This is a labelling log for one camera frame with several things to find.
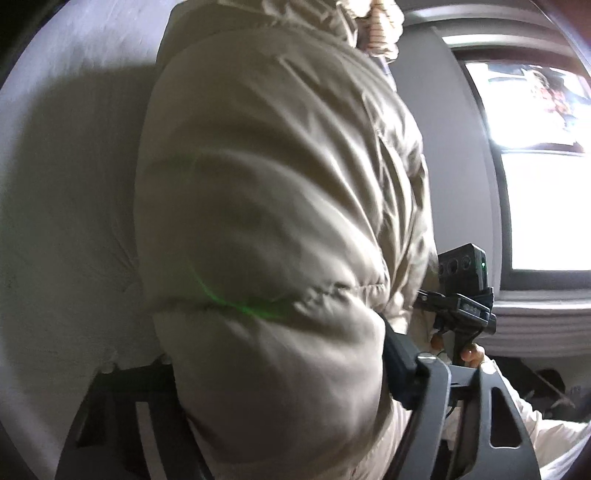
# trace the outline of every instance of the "cable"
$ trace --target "cable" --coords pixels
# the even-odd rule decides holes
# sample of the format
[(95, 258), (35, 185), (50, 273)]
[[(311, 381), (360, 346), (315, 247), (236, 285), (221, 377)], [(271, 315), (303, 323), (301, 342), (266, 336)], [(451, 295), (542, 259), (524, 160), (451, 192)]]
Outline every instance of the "cable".
[(453, 413), (453, 411), (456, 409), (457, 407), (457, 400), (453, 403), (452, 405), (452, 409), (450, 411), (447, 412), (447, 414), (445, 415), (445, 418), (447, 419), (449, 415), (451, 415)]

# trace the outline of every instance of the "green laser line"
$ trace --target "green laser line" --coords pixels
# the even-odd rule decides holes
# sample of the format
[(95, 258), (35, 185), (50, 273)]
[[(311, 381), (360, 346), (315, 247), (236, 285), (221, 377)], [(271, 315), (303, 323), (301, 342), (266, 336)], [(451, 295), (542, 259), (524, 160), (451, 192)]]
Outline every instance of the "green laser line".
[(220, 305), (222, 307), (230, 307), (230, 308), (236, 309), (239, 312), (242, 312), (246, 315), (250, 315), (253, 317), (259, 317), (259, 318), (266, 319), (266, 320), (279, 318), (279, 315), (277, 315), (275, 313), (272, 313), (272, 312), (269, 312), (266, 310), (254, 309), (252, 307), (247, 307), (246, 305), (232, 303), (232, 302), (229, 302), (227, 300), (224, 300), (224, 299), (218, 297), (217, 295), (215, 295), (214, 292), (211, 291), (210, 288), (208, 288), (207, 285), (205, 285), (205, 283), (203, 282), (203, 280), (201, 280), (199, 275), (197, 275), (197, 272), (193, 268), (193, 265), (191, 264), (191, 262), (187, 261), (187, 264), (189, 265), (189, 270), (193, 274), (194, 279), (197, 281), (197, 283), (199, 284), (199, 286), (203, 290), (204, 294), (207, 295), (207, 297), (212, 302), (216, 303), (217, 305)]

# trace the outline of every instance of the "window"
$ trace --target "window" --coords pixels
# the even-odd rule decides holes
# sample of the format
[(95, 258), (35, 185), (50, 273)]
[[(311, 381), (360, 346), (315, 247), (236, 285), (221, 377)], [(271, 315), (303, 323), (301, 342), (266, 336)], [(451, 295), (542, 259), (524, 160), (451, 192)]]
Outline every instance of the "window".
[(507, 290), (591, 285), (591, 88), (565, 70), (471, 61), (501, 169)]

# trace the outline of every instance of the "bright window light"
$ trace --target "bright window light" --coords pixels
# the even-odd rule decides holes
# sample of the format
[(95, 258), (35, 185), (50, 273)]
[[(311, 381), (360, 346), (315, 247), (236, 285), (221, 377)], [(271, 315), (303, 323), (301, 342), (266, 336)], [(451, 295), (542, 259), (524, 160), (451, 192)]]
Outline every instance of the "bright window light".
[(591, 270), (591, 88), (564, 70), (466, 64), (502, 149), (514, 270)]
[(577, 154), (502, 156), (513, 268), (591, 270), (591, 162)]

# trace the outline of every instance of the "gray wall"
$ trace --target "gray wall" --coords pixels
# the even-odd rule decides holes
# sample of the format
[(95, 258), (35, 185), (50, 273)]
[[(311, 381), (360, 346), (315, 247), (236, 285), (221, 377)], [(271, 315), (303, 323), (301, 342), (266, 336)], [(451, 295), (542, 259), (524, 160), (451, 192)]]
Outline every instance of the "gray wall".
[(466, 78), (430, 27), (408, 27), (392, 66), (398, 93), (423, 133), (440, 252), (483, 248), (489, 284), (501, 281), (501, 208), (491, 149)]

